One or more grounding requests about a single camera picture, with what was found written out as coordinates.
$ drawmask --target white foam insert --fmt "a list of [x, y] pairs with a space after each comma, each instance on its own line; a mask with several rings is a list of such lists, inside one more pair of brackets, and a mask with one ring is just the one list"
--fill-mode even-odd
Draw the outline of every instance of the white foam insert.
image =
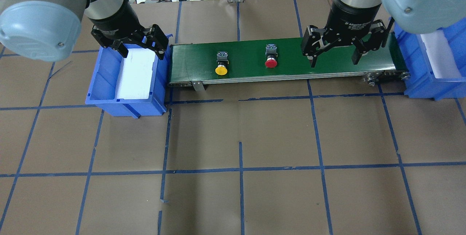
[[426, 46], [427, 56], [437, 79], [457, 79], [461, 77], [453, 52], [442, 30], [421, 34], [421, 39]]
[[128, 57], [121, 61], [116, 82], [117, 99], [148, 99], [155, 52], [150, 49], [128, 49]]

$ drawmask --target blue plastic bin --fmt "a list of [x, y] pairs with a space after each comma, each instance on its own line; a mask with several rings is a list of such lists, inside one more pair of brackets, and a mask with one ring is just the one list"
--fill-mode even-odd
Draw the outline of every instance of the blue plastic bin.
[[461, 77], [437, 79], [420, 35], [407, 33], [395, 25], [396, 39], [411, 73], [411, 78], [405, 81], [405, 95], [435, 100], [466, 97], [466, 18], [443, 30]]
[[[133, 44], [125, 44], [125, 46], [128, 49], [140, 48]], [[123, 57], [110, 48], [101, 47], [90, 81], [86, 104], [94, 104], [112, 116], [132, 116], [137, 119], [140, 116], [162, 115], [167, 111], [163, 101], [170, 54], [168, 48], [163, 60], [155, 57], [148, 99], [116, 99], [115, 90]]]

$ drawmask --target blue tape line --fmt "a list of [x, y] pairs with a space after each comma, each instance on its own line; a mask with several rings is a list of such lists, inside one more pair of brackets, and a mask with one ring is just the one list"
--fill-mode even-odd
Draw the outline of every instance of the blue tape line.
[[320, 166], [298, 166], [293, 167], [292, 170], [317, 170], [320, 169]]
[[83, 220], [84, 206], [86, 204], [86, 197], [87, 197], [87, 192], [89, 189], [89, 182], [90, 182], [90, 177], [91, 177], [91, 172], [92, 172], [92, 166], [94, 165], [94, 159], [95, 159], [95, 148], [93, 148], [92, 155], [90, 157], [89, 169], [87, 172], [86, 184], [84, 186], [83, 199], [81, 200], [81, 207], [79, 209], [78, 223], [76, 225], [75, 235], [79, 235], [79, 230], [81, 228], [81, 221]]
[[75, 108], [95, 108], [94, 104], [85, 105], [63, 105], [63, 106], [41, 106], [39, 109], [75, 109]]
[[171, 104], [192, 104], [192, 103], [211, 103], [211, 102], [222, 102], [223, 99], [205, 99], [205, 100], [182, 100], [182, 101], [173, 101]]
[[340, 94], [340, 95], [316, 95], [312, 96], [313, 99], [322, 98], [322, 97], [374, 97], [380, 96], [379, 93], [362, 93], [362, 94]]
[[39, 107], [15, 107], [15, 108], [0, 108], [0, 111], [21, 111], [24, 109], [39, 109]]
[[299, 36], [302, 38], [303, 30], [301, 28], [301, 18], [299, 17], [298, 3], [296, 3], [296, 0], [293, 0], [293, 3], [295, 4], [296, 18], [298, 19]]
[[158, 211], [158, 218], [157, 218], [157, 235], [160, 235], [160, 230], [162, 228], [162, 211]]
[[367, 165], [331, 165], [324, 166], [325, 169], [368, 169], [368, 168], [395, 168], [399, 164], [367, 164]]
[[44, 91], [42, 91], [42, 97], [40, 97], [40, 103], [39, 103], [39, 109], [42, 107], [42, 103], [44, 102], [45, 98], [45, 93], [47, 92], [48, 84], [50, 83], [50, 77], [52, 76], [52, 72], [55, 68], [55, 62], [52, 63], [52, 67], [50, 68], [50, 72], [48, 73], [47, 76], [47, 82], [45, 83]]
[[241, 235], [244, 235], [244, 181], [243, 181], [243, 142], [239, 143], [240, 154], [240, 210], [241, 210]]
[[320, 138], [319, 138], [319, 129], [317, 127], [316, 109], [315, 109], [315, 106], [314, 106], [314, 99], [313, 99], [311, 84], [310, 84], [309, 80], [307, 82], [308, 82], [308, 91], [309, 91], [309, 96], [310, 96], [309, 99], [311, 101], [312, 121], [313, 121], [313, 125], [314, 125], [314, 132], [316, 134], [317, 153], [319, 155], [319, 166], [320, 166], [320, 169], [321, 169], [323, 198], [324, 198], [324, 202], [325, 202], [325, 210], [327, 212], [328, 232], [330, 233], [330, 235], [333, 235], [332, 219], [331, 219], [331, 215], [330, 215], [330, 206], [329, 206], [329, 203], [328, 203], [327, 183], [325, 181], [325, 167], [323, 165], [322, 150], [321, 150], [321, 144], [320, 144]]
[[290, 96], [290, 97], [252, 97], [249, 99], [240, 99], [238, 101], [255, 101], [255, 100], [278, 100], [278, 99], [309, 99], [309, 96]]
[[[47, 78], [49, 78], [50, 75], [52, 74], [54, 67], [55, 67], [55, 63], [53, 63], [52, 66], [50, 67], [50, 72], [48, 73]], [[50, 83], [50, 79], [47, 79], [47, 82], [45, 83], [45, 86], [44, 86], [44, 91], [42, 91], [42, 96], [40, 97], [39, 107], [42, 106], [42, 102], [44, 101], [45, 93], [47, 92], [47, 88], [48, 88], [49, 83]], [[28, 148], [29, 148], [29, 144], [31, 142], [32, 134], [34, 132], [34, 128], [35, 128], [35, 125], [37, 123], [37, 119], [39, 117], [39, 112], [40, 112], [40, 110], [38, 109], [37, 112], [35, 113], [34, 121], [32, 122], [31, 130], [29, 131], [28, 140], [26, 141], [26, 144], [25, 144], [25, 147], [24, 147], [24, 150], [23, 150], [23, 154], [21, 155], [21, 160], [20, 160], [20, 163], [18, 165], [18, 169], [16, 170], [16, 174], [15, 174], [15, 179], [13, 180], [13, 185], [11, 186], [10, 193], [9, 193], [8, 199], [7, 199], [7, 203], [5, 204], [5, 208], [3, 210], [3, 214], [2, 214], [2, 217], [1, 217], [1, 220], [0, 220], [0, 232], [1, 232], [1, 229], [3, 227], [3, 222], [5, 222], [5, 217], [7, 216], [8, 207], [10, 207], [11, 198], [13, 197], [13, 192], [15, 191], [15, 188], [16, 188], [16, 182], [18, 181], [18, 178], [20, 177], [21, 168], [23, 167], [24, 159], [26, 157], [26, 153], [28, 152]]]
[[[163, 154], [163, 171], [167, 170], [168, 162], [168, 146], [170, 144], [170, 127], [171, 127], [171, 109], [168, 110], [167, 133], [165, 135], [165, 152]], [[162, 174], [162, 184], [160, 185], [160, 200], [163, 200], [165, 195], [165, 173]]]
[[220, 169], [196, 169], [196, 170], [173, 170], [166, 171], [167, 174], [196, 174], [196, 173], [213, 173], [213, 172], [236, 172], [239, 168], [220, 168]]
[[404, 92], [391, 92], [391, 93], [384, 93], [384, 96], [403, 96]]
[[293, 170], [293, 167], [247, 167], [243, 171], [280, 171], [280, 170]]
[[175, 44], [178, 43], [178, 34], [179, 34], [179, 21], [181, 19], [181, 5], [182, 5], [182, 1], [179, 2], [179, 5], [178, 5], [178, 19], [176, 20], [176, 36], [175, 36]]
[[[466, 162], [414, 162], [403, 163], [403, 167], [435, 167], [435, 166], [462, 166]], [[365, 169], [365, 168], [393, 168], [399, 164], [361, 164], [361, 165], [327, 165], [325, 169]], [[243, 167], [245, 171], [285, 171], [285, 170], [320, 170], [320, 166], [297, 167]], [[92, 172], [91, 176], [119, 176], [119, 175], [148, 175], [148, 174], [198, 174], [212, 172], [239, 172], [240, 168], [217, 168], [198, 170], [149, 170], [149, 171], [116, 171]], [[57, 173], [21, 173], [19, 177], [60, 177], [60, 176], [87, 176], [87, 172], [57, 172]], [[15, 177], [15, 174], [0, 174], [0, 178]]]
[[393, 129], [393, 124], [391, 124], [391, 119], [390, 119], [390, 114], [388, 112], [387, 103], [385, 101], [385, 97], [383, 96], [383, 90], [382, 90], [382, 87], [380, 85], [378, 85], [378, 89], [379, 89], [379, 92], [380, 92], [380, 98], [382, 99], [383, 109], [385, 110], [385, 115], [387, 117], [388, 126], [390, 128], [390, 133], [391, 133], [391, 138], [393, 140], [393, 145], [395, 146], [396, 156], [398, 157], [398, 163], [399, 163], [399, 167], [401, 169], [401, 175], [403, 177], [404, 187], [406, 188], [406, 194], [408, 195], [408, 200], [409, 200], [409, 204], [410, 204], [410, 207], [411, 207], [411, 212], [412, 212], [412, 215], [413, 215], [413, 218], [414, 218], [414, 223], [416, 225], [416, 229], [418, 230], [418, 235], [422, 235], [421, 226], [419, 225], [418, 215], [416, 213], [416, 209], [414, 208], [414, 202], [412, 200], [411, 190], [410, 190], [409, 184], [408, 184], [408, 179], [406, 178], [406, 172], [404, 171], [403, 160], [401, 159], [401, 155], [398, 153], [398, 142], [396, 141], [395, 131]]
[[455, 99], [456, 101], [456, 106], [458, 106], [458, 109], [459, 109], [459, 113], [461, 114], [461, 117], [463, 117], [463, 122], [465, 123], [466, 125], [466, 116], [465, 116], [465, 113], [463, 112], [463, 109], [461, 107], [461, 103], [459, 103], [459, 100], [458, 99]]
[[65, 105], [65, 106], [40, 106], [40, 107], [11, 107], [0, 108], [0, 111], [21, 111], [25, 109], [73, 109], [73, 108], [95, 108], [94, 104], [89, 105]]
[[3, 57], [16, 57], [20, 56], [20, 54], [4, 54]]
[[143, 171], [110, 171], [110, 172], [92, 172], [92, 176], [122, 176], [122, 175], [150, 175], [163, 174], [162, 170], [143, 170]]
[[83, 219], [84, 206], [86, 204], [86, 197], [87, 197], [87, 192], [88, 192], [88, 189], [89, 189], [90, 177], [92, 175], [92, 167], [94, 166], [95, 147], [97, 147], [97, 144], [98, 144], [98, 141], [99, 141], [100, 129], [102, 128], [102, 122], [103, 122], [103, 109], [102, 109], [102, 112], [100, 113], [99, 124], [98, 124], [98, 127], [97, 127], [97, 131], [95, 133], [94, 148], [92, 149], [92, 155], [90, 157], [89, 169], [88, 169], [88, 172], [87, 172], [86, 184], [84, 186], [83, 199], [81, 200], [81, 207], [80, 207], [80, 210], [79, 210], [78, 223], [76, 225], [76, 234], [75, 235], [79, 235], [81, 220]]
[[19, 177], [67, 177], [87, 176], [87, 172], [59, 172], [59, 173], [21, 173]]
[[100, 129], [102, 128], [102, 122], [103, 122], [103, 114], [104, 112], [102, 109], [102, 112], [100, 113], [99, 125], [97, 126], [97, 134], [95, 135], [94, 147], [97, 147], [97, 144], [99, 143]]
[[98, 49], [90, 49], [88, 51], [72, 51], [71, 53], [89, 53], [89, 52], [99, 52]]
[[5, 53], [5, 49], [6, 49], [6, 47], [3, 46], [3, 49], [1, 49], [1, 51], [0, 51], [0, 59], [2, 58], [3, 53]]
[[403, 163], [403, 167], [459, 166], [459, 165], [466, 165], [466, 162], [418, 162], [418, 163]]
[[240, 3], [236, 3], [236, 28], [238, 41], [241, 41], [241, 30], [240, 30]]

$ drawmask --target green conveyor belt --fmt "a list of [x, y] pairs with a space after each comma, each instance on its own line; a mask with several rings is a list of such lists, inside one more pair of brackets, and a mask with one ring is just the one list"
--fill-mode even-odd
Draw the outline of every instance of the green conveyor belt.
[[[265, 46], [278, 47], [278, 66], [265, 66]], [[406, 70], [403, 56], [393, 34], [387, 46], [370, 51], [358, 65], [353, 65], [351, 56], [354, 46], [333, 48], [319, 56], [315, 68], [301, 54], [301, 38], [235, 41], [224, 43], [174, 45], [170, 68], [170, 85], [183, 85], [192, 81], [204, 84], [247, 82], [261, 80], [299, 79], [331, 76], [357, 76], [369, 71]], [[228, 73], [219, 76], [217, 52], [227, 51]]]

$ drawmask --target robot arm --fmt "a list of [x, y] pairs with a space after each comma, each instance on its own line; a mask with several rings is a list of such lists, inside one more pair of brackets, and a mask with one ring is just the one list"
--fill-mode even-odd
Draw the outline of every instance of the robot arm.
[[0, 0], [0, 41], [32, 59], [67, 58], [80, 34], [83, 15], [94, 23], [92, 35], [105, 48], [126, 57], [123, 43], [137, 44], [159, 58], [168, 39], [158, 25], [144, 28], [127, 0]]
[[[386, 28], [374, 18], [381, 3], [393, 16]], [[430, 33], [466, 16], [466, 0], [332, 0], [324, 28], [308, 26], [301, 51], [315, 67], [320, 54], [339, 46], [355, 46], [353, 64], [369, 51], [384, 47], [393, 21], [411, 33]], [[363, 38], [370, 34], [367, 41]]]

